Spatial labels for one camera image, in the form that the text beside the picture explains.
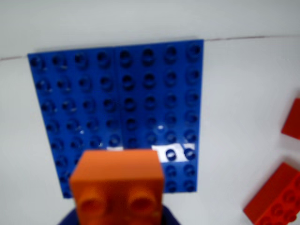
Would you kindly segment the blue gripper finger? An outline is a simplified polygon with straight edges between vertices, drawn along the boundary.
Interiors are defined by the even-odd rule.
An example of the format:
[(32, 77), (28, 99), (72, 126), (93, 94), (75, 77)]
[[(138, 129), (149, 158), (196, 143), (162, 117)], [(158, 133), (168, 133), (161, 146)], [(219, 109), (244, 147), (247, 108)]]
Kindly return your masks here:
[(162, 219), (161, 225), (180, 225), (176, 217), (172, 214), (172, 212), (163, 205), (162, 208)]
[(71, 210), (58, 225), (78, 225), (78, 216), (76, 209)]

